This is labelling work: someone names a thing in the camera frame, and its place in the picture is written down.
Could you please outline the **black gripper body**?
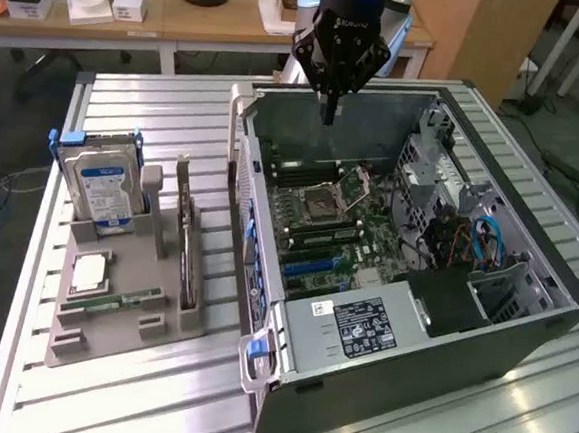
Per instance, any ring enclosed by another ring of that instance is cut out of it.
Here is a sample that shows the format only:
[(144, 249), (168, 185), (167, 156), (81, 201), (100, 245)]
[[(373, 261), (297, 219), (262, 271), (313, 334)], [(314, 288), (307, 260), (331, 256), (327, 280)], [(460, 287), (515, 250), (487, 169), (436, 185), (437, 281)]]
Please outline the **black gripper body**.
[(312, 85), (323, 94), (357, 92), (384, 65), (386, 0), (321, 0), (313, 32), (319, 45)]

